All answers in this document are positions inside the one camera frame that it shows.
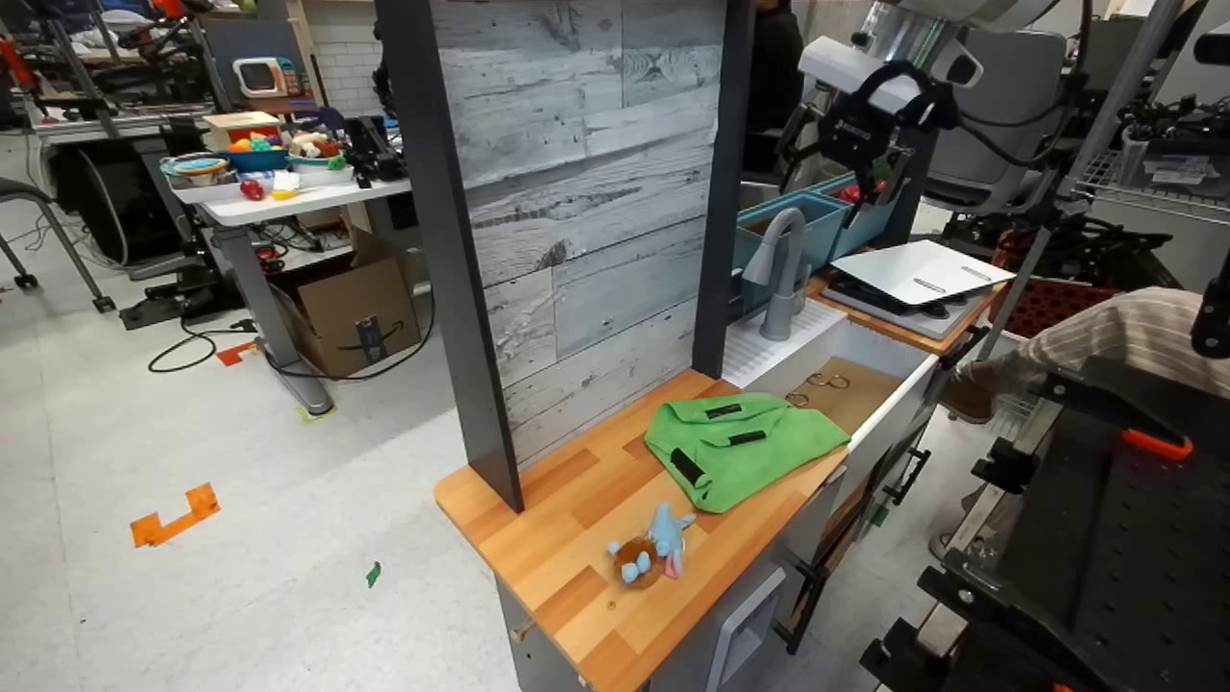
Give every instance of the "wooden countertop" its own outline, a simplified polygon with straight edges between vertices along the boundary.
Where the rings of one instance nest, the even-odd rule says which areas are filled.
[[[861,325],[870,325],[870,332],[880,332],[880,334],[889,334],[889,337],[896,337],[896,340],[907,340],[907,347],[916,347],[916,351],[926,351],[926,353],[952,353],[956,340],[964,337],[964,332],[969,332],[980,314],[989,314],[989,307],[1001,298],[1001,287],[989,293],[983,298],[975,298],[975,303],[948,325],[944,337],[926,337],[926,334],[917,334],[917,332],[907,332],[907,325],[889,321],[889,317],[880,317],[880,314],[870,314],[870,311],[861,311],[861,307],[851,307],[851,303],[829,298],[829,297],[826,297],[826,279],[807,279],[802,293],[807,293],[810,298],[818,298],[818,303],[829,303],[829,307],[844,311],[851,321],[861,321]]]
[[[662,498],[677,515],[691,511],[642,438],[650,415],[664,399],[721,390],[733,389],[691,370],[671,378],[532,466],[523,472],[523,515],[507,511],[474,469],[436,489],[438,506],[495,569],[505,587],[601,692],[642,688],[844,456],[839,449],[728,515],[701,515],[684,533],[679,580],[659,575],[645,587],[624,587],[607,540],[645,533]]]

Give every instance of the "green bag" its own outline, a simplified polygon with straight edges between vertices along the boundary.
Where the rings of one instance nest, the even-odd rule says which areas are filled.
[[[645,442],[701,511],[730,511],[851,433],[824,411],[743,390],[659,406]]]

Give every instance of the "stool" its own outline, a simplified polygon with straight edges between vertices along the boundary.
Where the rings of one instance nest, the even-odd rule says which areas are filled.
[[[88,265],[82,261],[73,237],[65,234],[62,220],[55,214],[49,194],[42,194],[42,188],[33,188],[33,184],[5,182],[5,176],[0,176],[0,205],[6,205],[6,201],[37,205],[46,226],[49,226],[55,237],[65,247],[69,261],[77,265],[82,279],[88,285],[92,307],[96,307],[96,311],[114,311],[114,298],[99,293],[99,285],[92,279]],[[33,293],[37,279],[26,273],[26,265],[10,253],[10,247],[6,247],[5,237],[0,237],[0,253],[5,253],[5,256],[10,261],[10,267],[14,267],[14,287]]]

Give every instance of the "gray floor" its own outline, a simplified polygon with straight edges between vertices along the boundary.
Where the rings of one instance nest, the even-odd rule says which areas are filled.
[[[308,420],[261,362],[149,378],[176,325],[123,332],[26,214],[0,229],[46,285],[21,297],[0,265],[0,688],[515,688],[491,575],[432,498],[464,461],[438,340],[332,383],[340,411]],[[119,303],[138,297],[92,265]],[[926,606],[926,538],[989,438],[939,420],[926,444],[932,472],[766,688],[871,688],[859,654]],[[131,524],[185,511],[194,484],[223,511],[133,548]]]

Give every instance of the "gray wood panel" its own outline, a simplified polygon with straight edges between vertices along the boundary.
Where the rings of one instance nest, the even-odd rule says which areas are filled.
[[[721,0],[436,0],[520,461],[691,356]]]

